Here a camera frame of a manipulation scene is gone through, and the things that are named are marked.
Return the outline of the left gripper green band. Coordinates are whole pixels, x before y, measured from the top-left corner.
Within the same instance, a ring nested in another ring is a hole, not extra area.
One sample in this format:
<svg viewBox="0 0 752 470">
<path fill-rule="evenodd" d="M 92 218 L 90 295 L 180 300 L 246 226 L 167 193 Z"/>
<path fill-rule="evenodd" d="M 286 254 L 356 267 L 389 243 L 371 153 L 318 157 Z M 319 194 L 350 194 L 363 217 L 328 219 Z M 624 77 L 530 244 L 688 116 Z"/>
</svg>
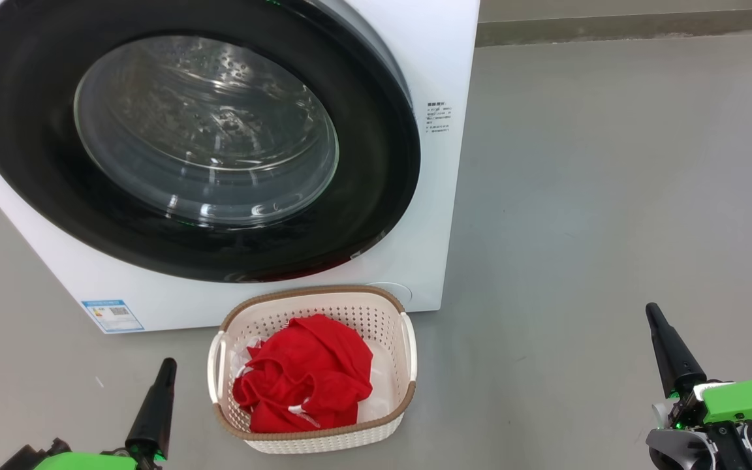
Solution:
<svg viewBox="0 0 752 470">
<path fill-rule="evenodd" d="M 169 452 L 177 369 L 173 358 L 164 359 L 159 366 L 125 440 L 131 457 L 64 452 L 45 458 L 34 469 L 162 469 Z M 144 467 L 134 458 L 154 460 Z"/>
</svg>

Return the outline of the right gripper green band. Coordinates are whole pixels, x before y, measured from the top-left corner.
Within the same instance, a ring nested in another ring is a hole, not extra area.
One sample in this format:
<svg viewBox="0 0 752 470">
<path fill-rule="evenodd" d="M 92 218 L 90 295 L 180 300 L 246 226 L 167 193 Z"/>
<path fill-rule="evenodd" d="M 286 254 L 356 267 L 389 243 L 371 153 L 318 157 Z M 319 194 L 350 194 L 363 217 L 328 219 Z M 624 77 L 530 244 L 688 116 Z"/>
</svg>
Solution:
<svg viewBox="0 0 752 470">
<path fill-rule="evenodd" d="M 660 307 L 650 302 L 645 312 L 663 393 L 665 398 L 678 398 L 670 409 L 665 403 L 653 406 L 656 428 L 699 429 L 752 420 L 752 380 L 707 382 L 706 373 Z"/>
</svg>

